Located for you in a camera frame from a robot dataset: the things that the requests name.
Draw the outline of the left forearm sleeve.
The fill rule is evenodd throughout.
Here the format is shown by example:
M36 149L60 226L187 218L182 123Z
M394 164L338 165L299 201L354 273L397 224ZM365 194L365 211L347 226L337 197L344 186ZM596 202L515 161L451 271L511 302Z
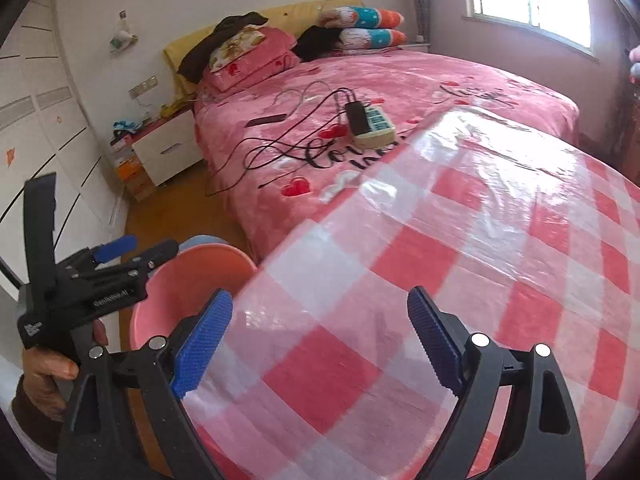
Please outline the left forearm sleeve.
M2 471L11 479L55 479L62 422L50 419L32 403L24 389L24 376L3 416Z

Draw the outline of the left hand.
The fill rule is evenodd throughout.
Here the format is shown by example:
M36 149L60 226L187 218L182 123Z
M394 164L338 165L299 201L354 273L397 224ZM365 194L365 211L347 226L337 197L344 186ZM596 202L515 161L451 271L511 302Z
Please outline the left hand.
M23 390L30 403L55 422L62 422L66 410L58 380L72 382L78 365L56 351L32 347L22 351Z

